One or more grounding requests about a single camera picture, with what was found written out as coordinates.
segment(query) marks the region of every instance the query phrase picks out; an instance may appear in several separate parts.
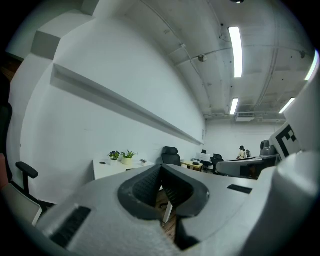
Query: computer monitor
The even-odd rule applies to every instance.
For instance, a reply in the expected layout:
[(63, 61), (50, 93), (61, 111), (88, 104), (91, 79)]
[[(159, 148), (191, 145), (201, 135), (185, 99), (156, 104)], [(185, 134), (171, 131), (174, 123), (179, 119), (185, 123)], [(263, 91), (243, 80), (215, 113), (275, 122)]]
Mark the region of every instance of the computer monitor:
[(201, 161), (210, 161), (210, 154), (195, 153), (195, 158)]

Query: white wall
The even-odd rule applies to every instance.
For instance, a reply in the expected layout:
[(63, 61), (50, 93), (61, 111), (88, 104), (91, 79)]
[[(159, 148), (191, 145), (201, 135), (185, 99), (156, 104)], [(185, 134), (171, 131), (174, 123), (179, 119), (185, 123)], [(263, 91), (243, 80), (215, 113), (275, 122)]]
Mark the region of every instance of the white wall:
[(56, 63), (203, 142), (205, 121), (194, 96), (165, 53), (130, 20), (97, 23)]
[(151, 122), (146, 125), (145, 118), (77, 84), (54, 79), (42, 97), (45, 103), (32, 136), (32, 166), (39, 170), (37, 194), (47, 202), (58, 203), (91, 181), (92, 160), (101, 153), (128, 149), (138, 153), (133, 160), (160, 163), (164, 146), (177, 147), (187, 159), (202, 149)]
[[(88, 32), (87, 27), (80, 30)], [(31, 67), (40, 63), (39, 58), (29, 58), (30, 54), (14, 87), (19, 91), (27, 86), (33, 90), (32, 96), (24, 98), (15, 90), (12, 92), (17, 94), (10, 96), (15, 99), (18, 95), (26, 109), (14, 113), (25, 113), (21, 139), (14, 144), (20, 156), (12, 150), (12, 142), (18, 138), (16, 124), (10, 125), (13, 132), (8, 151), (14, 155), (9, 164), (23, 161), (34, 167), (39, 176), (31, 180), (31, 193), (51, 203), (61, 202), (91, 181), (92, 160), (101, 153), (129, 149), (138, 152), (136, 160), (159, 163), (164, 146), (178, 148), (184, 159), (194, 157), (203, 147), (197, 142), (202, 141), (205, 129), (202, 113), (184, 80), (154, 42), (123, 20), (93, 22), (90, 33), (80, 38), (64, 53), (59, 45), (60, 54), (41, 70), (36, 86), (23, 80), (33, 74)], [(68, 77), (68, 72), (55, 73), (54, 64), (109, 94)], [(120, 97), (146, 111), (128, 107)], [(15, 109), (18, 98), (11, 102)]]
[(13, 180), (20, 186), (23, 185), (22, 175), (16, 168), (16, 162), (21, 160), (23, 122), (35, 87), (51, 62), (49, 59), (31, 53), (25, 58), (11, 81), (9, 103), (12, 105), (12, 118), (7, 135), (7, 157)]
[(31, 46), (37, 29), (55, 17), (76, 9), (80, 10), (83, 0), (44, 0), (20, 25), (15, 32), (6, 52), (25, 59), (31, 52)]
[(235, 122), (217, 120), (206, 123), (206, 136), (203, 149), (208, 154), (220, 154), (224, 160), (233, 160), (239, 154), (240, 146), (252, 153), (260, 154), (260, 143), (268, 140), (283, 123)]

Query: potted plant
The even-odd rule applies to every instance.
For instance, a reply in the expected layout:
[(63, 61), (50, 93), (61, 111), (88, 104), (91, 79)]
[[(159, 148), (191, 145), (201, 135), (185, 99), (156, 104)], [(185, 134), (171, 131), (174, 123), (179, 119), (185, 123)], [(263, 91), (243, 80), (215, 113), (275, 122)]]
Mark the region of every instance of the potted plant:
[(140, 161), (141, 161), (141, 165), (142, 166), (146, 166), (147, 165), (147, 162), (148, 162), (147, 160), (141, 159)]
[(132, 164), (132, 157), (137, 155), (138, 153), (133, 153), (132, 151), (127, 150), (126, 152), (121, 152), (122, 160), (121, 163), (124, 165), (131, 165)]
[(110, 165), (114, 166), (119, 158), (120, 153), (118, 151), (111, 151), (109, 154)]

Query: chair armrest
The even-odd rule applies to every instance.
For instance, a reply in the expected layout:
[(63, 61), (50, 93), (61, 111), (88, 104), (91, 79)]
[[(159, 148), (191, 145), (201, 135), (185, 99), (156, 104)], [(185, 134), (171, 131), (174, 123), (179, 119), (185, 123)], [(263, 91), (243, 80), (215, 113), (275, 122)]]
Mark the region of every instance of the chair armrest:
[(35, 169), (33, 169), (25, 162), (17, 162), (15, 166), (18, 167), (24, 174), (28, 175), (32, 179), (38, 177), (39, 175)]

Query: desk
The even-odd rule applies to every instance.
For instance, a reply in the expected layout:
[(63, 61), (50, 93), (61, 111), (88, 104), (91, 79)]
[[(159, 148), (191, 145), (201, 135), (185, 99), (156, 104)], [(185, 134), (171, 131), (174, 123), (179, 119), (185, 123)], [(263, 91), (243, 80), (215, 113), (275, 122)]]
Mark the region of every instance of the desk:
[(199, 163), (198, 165), (195, 165), (195, 164), (193, 164), (192, 161), (184, 161), (184, 162), (181, 161), (181, 165), (189, 166), (189, 167), (190, 167), (190, 170), (193, 170), (193, 169), (201, 169), (201, 167), (203, 166), (202, 163)]
[[(203, 183), (210, 191), (208, 202), (199, 215), (180, 220), (181, 223), (183, 223), (185, 233), (202, 242), (206, 241), (210, 236), (215, 237), (219, 234), (219, 241), (223, 242), (218, 242), (212, 248), (215, 248), (216, 246), (219, 246), (220, 248), (226, 247), (226, 244), (224, 243), (225, 240), (233, 242), (238, 240), (239, 242), (241, 241), (241, 243), (245, 243), (246, 239), (243, 237), (242, 233), (245, 233), (246, 236), (248, 236), (252, 227), (259, 220), (260, 214), (268, 199), (273, 171), (262, 172), (261, 179), (254, 180), (191, 171), (171, 164), (169, 166), (188, 175), (190, 178)], [(251, 192), (251, 194), (246, 194), (228, 189), (228, 186), (231, 184), (250, 188), (253, 192)], [(251, 201), (251, 204), (245, 206), (248, 201)], [(238, 227), (239, 230), (242, 230), (242, 228), (244, 226), (247, 227), (247, 225), (250, 228), (244, 228), (243, 231), (241, 231), (241, 235), (231, 235), (234, 232), (232, 228)], [(223, 232), (226, 227), (229, 228), (229, 233)], [(240, 245), (240, 243), (229, 243), (229, 245), (231, 244)], [(228, 255), (234, 254), (234, 250), (235, 247), (230, 248)]]
[[(147, 162), (144, 166), (153, 166), (153, 162)], [(120, 161), (117, 161), (115, 165), (110, 165), (110, 159), (108, 158), (95, 158), (93, 160), (93, 179), (98, 180), (105, 177), (109, 177), (112, 175), (117, 175), (121, 173), (125, 173), (127, 170), (130, 169), (137, 169), (143, 167), (141, 161), (132, 161), (131, 165), (125, 165), (121, 163)], [(171, 214), (171, 211), (173, 209), (172, 204), (170, 201), (168, 202), (168, 206), (166, 207), (163, 222), (167, 223)]]
[(221, 161), (217, 163), (216, 170), (222, 174), (240, 177), (241, 166), (262, 165), (263, 163), (263, 159), (259, 156), (244, 159), (235, 159), (230, 161)]
[(205, 160), (192, 158), (191, 161), (202, 163), (206, 169), (211, 169), (212, 170), (214, 168), (214, 165), (213, 165), (211, 159), (209, 161), (205, 161)]

